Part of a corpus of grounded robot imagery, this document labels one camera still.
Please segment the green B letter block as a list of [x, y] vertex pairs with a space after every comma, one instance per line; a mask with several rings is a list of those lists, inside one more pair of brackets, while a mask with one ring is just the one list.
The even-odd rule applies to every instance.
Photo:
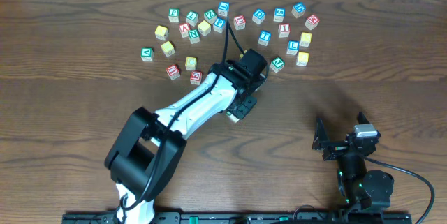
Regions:
[[233, 123], [237, 123], [240, 120], [233, 113], [231, 113], [229, 111], [226, 112], [226, 115]]

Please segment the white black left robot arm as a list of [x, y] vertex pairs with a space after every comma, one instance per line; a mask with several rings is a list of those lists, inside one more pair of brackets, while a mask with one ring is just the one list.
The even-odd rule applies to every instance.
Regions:
[[214, 64], [202, 84], [176, 103], [134, 111], [105, 158], [119, 191], [119, 223], [150, 223], [154, 200], [178, 166], [188, 138], [220, 112], [237, 122], [256, 104], [252, 96], [268, 76], [264, 60]]

